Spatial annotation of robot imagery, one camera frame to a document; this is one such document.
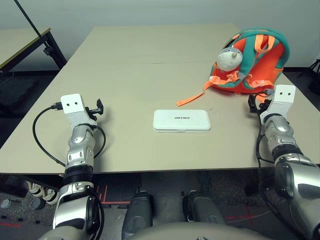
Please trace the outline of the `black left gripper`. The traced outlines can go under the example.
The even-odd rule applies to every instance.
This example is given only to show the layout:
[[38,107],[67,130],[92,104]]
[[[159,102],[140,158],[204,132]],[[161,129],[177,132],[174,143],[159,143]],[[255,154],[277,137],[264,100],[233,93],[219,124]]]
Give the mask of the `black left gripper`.
[[89,118],[94,121],[97,120],[95,114],[102,115],[104,113],[104,106],[100,98],[96,101],[96,106],[97,108],[95,109],[89,109],[89,107],[85,107],[85,111],[87,112]]

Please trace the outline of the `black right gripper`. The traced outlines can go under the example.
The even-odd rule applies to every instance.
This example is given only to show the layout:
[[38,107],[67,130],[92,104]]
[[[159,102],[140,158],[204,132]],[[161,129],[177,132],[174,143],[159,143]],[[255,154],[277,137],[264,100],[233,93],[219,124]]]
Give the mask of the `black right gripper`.
[[264,102],[261,102],[259,104],[259,109],[257,109],[256,95],[250,94],[248,97],[249,112],[262,114],[263,112],[265,112],[268,109],[270,103],[271,103],[270,99],[265,99]]

